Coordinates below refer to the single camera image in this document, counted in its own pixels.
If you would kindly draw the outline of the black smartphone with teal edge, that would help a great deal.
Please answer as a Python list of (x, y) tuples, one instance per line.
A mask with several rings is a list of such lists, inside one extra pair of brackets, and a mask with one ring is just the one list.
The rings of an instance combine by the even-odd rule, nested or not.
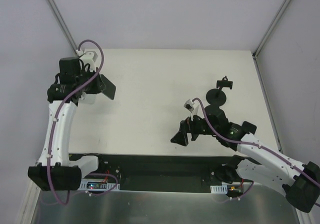
[(101, 90), (101, 92), (110, 100), (114, 100), (116, 94), (116, 86), (103, 74), (100, 75), (100, 78), (103, 83), (103, 89)]

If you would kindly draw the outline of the white folding phone stand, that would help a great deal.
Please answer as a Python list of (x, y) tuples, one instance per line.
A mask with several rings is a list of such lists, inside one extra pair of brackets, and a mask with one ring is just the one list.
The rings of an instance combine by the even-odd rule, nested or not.
[(95, 100), (96, 100), (95, 94), (87, 94), (84, 92), (79, 99), (79, 103), (93, 105), (95, 103)]

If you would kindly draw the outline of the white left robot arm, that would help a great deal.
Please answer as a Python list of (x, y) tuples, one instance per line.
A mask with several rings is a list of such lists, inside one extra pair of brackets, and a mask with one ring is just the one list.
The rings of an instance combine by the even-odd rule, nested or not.
[(79, 100), (90, 87), (71, 97), (68, 94), (95, 74), (96, 60), (92, 52), (59, 60), (59, 73), (47, 90), (49, 119), (45, 143), (37, 164), (30, 166), (27, 173), (42, 191), (76, 191), (87, 175), (96, 179), (105, 175), (106, 167), (96, 155), (84, 155), (76, 161), (69, 157), (73, 118)]

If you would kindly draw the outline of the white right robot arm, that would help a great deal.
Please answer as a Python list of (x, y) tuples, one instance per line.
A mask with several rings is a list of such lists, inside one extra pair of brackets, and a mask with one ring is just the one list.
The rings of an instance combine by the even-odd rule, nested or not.
[(279, 194), (296, 209), (309, 213), (320, 197), (320, 168), (313, 162), (303, 163), (279, 151), (266, 147), (257, 137), (257, 127), (247, 121), (241, 125), (230, 122), (224, 111), (215, 105), (203, 108), (198, 116), (198, 104), (187, 102), (190, 116), (179, 123), (171, 143), (187, 146), (198, 136), (212, 136), (226, 148), (242, 154), (221, 166), (215, 175), (226, 183), (246, 179), (262, 184)]

